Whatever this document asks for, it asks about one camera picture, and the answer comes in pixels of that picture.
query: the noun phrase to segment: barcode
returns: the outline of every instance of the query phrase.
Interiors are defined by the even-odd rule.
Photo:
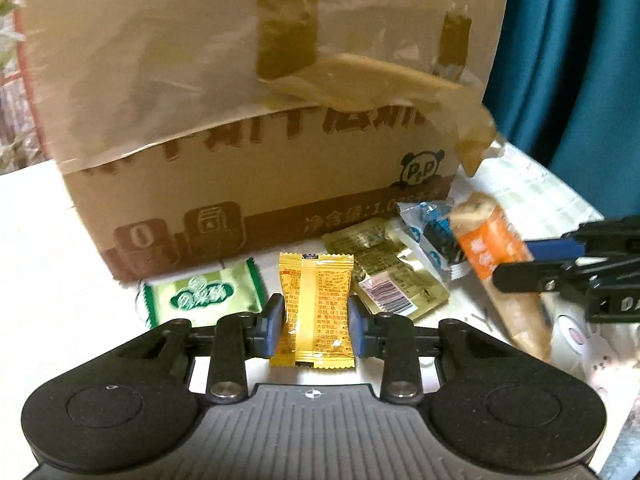
[[[367,294],[382,310],[393,314],[413,306],[413,303],[391,281],[377,283],[367,289]]]

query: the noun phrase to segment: blue and clear snack package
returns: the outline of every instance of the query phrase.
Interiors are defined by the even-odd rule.
[[[447,282],[471,270],[447,220],[452,207],[448,202],[398,204],[400,216],[412,236]]]

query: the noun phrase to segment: panda logo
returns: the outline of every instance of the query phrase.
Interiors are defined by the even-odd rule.
[[[420,152],[417,155],[407,153],[401,161],[400,180],[393,183],[392,186],[404,188],[424,184],[428,178],[438,172],[443,158],[444,150],[440,150],[437,153]]]

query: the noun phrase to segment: orange label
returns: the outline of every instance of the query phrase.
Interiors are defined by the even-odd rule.
[[[500,206],[478,229],[459,236],[458,242],[481,280],[491,276],[499,264],[532,260],[529,250],[514,232]]]

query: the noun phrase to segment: snack package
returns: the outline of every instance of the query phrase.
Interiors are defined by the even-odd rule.
[[[400,216],[415,241],[447,281],[461,278],[471,270],[446,218],[451,208],[447,202],[398,204]]]
[[[252,258],[228,269],[145,285],[144,297],[152,328],[178,318],[189,319],[192,326],[215,325],[227,314],[260,312],[266,302]]]
[[[382,218],[322,237],[327,250],[351,253],[356,293],[368,309],[417,319],[447,301],[449,292]]]
[[[449,224],[513,342],[534,357],[548,361],[551,327],[539,295],[503,294],[492,282],[492,273],[499,264],[533,259],[502,207],[495,198],[474,192],[452,209]]]
[[[353,256],[280,253],[286,318],[274,366],[355,366],[347,318]]]

